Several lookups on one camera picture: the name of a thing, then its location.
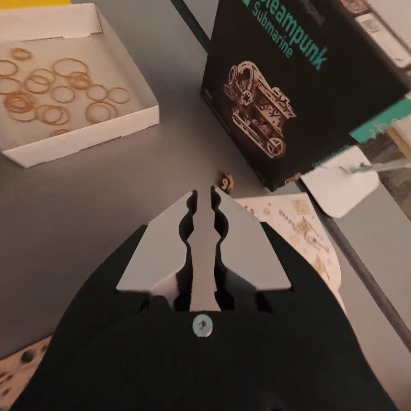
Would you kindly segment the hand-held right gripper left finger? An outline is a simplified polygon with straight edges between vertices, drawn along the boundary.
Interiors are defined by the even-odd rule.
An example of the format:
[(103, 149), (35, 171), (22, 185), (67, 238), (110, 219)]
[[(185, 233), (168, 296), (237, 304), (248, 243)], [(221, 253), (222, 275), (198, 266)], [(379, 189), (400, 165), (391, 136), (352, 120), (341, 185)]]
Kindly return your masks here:
[(198, 192), (192, 190), (147, 225), (116, 291), (164, 297), (174, 311), (190, 307), (193, 281), (192, 251)]

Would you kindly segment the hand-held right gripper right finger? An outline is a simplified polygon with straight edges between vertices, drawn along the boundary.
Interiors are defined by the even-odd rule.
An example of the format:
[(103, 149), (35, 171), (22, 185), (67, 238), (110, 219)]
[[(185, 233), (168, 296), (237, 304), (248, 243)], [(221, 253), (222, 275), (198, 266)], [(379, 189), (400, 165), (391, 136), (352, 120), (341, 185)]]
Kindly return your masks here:
[(215, 249), (215, 300), (221, 311), (256, 311), (261, 294), (291, 290), (277, 254), (259, 220), (224, 193), (210, 188)]

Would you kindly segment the small wooden model part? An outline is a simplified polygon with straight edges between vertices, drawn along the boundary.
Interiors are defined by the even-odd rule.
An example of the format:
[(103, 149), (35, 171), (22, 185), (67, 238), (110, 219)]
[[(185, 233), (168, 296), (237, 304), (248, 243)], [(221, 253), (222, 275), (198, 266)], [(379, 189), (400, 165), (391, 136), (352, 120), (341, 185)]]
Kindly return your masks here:
[(234, 190), (234, 178), (230, 173), (224, 173), (222, 175), (220, 189), (227, 195), (231, 195)]

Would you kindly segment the black model kit box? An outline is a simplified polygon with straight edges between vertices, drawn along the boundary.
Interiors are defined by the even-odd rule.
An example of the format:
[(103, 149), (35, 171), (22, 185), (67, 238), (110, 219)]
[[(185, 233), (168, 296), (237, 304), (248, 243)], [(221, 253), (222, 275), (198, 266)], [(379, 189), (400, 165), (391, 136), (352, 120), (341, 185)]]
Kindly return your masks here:
[(201, 91), (273, 191), (410, 114), (410, 46), (371, 1), (219, 1)]

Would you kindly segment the laser-cut wooden parts sheet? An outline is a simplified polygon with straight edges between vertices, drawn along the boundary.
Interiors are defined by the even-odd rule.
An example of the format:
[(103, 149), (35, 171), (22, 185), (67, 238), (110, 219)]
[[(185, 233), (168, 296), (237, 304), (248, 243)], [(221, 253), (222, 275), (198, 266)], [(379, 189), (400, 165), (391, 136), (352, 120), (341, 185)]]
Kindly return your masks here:
[(43, 360), (53, 336), (48, 336), (0, 361), (0, 409), (9, 410)]

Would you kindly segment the printed instruction booklet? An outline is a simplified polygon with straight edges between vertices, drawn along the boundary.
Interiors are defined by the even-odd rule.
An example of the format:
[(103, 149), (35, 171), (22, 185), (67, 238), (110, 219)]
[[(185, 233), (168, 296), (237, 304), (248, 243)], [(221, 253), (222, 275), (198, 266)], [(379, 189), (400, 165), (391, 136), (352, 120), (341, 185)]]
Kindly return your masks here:
[(307, 193), (236, 198), (260, 222), (267, 223), (316, 270), (346, 314), (340, 295), (342, 274), (331, 240)]

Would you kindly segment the white stand base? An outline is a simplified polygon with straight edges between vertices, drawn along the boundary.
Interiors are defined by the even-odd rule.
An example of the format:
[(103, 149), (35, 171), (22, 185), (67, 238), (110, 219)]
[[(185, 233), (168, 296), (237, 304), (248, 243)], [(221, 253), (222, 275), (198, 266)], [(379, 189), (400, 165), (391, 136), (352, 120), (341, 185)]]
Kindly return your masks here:
[(369, 160), (358, 146), (353, 146), (301, 176), (301, 180), (322, 211), (332, 218), (342, 218), (380, 185), (377, 172), (357, 172)]

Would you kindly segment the white cardboard box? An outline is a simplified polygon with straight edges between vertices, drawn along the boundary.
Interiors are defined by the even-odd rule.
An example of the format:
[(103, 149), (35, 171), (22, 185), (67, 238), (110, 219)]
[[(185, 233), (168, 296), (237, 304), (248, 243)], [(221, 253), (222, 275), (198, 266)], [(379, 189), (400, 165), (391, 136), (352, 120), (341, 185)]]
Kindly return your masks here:
[(149, 85), (104, 15), (93, 3), (1, 11), (1, 58), (19, 47), (31, 50), (39, 64), (63, 56), (86, 61), (103, 80), (109, 75), (133, 93), (132, 106), (120, 117), (39, 139), (17, 133), (1, 110), (1, 154), (21, 167), (67, 157), (92, 146), (159, 124), (159, 105)]

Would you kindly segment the pile of tan rubber bands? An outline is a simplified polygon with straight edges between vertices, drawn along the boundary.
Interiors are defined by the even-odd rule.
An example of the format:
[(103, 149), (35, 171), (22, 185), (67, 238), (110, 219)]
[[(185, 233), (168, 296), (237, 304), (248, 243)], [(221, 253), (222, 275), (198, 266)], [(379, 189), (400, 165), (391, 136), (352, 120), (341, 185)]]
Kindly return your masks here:
[(109, 75), (103, 80), (86, 61), (63, 56), (39, 64), (35, 54), (12, 47), (1, 58), (1, 110), (17, 133), (53, 138), (127, 113), (133, 93)]

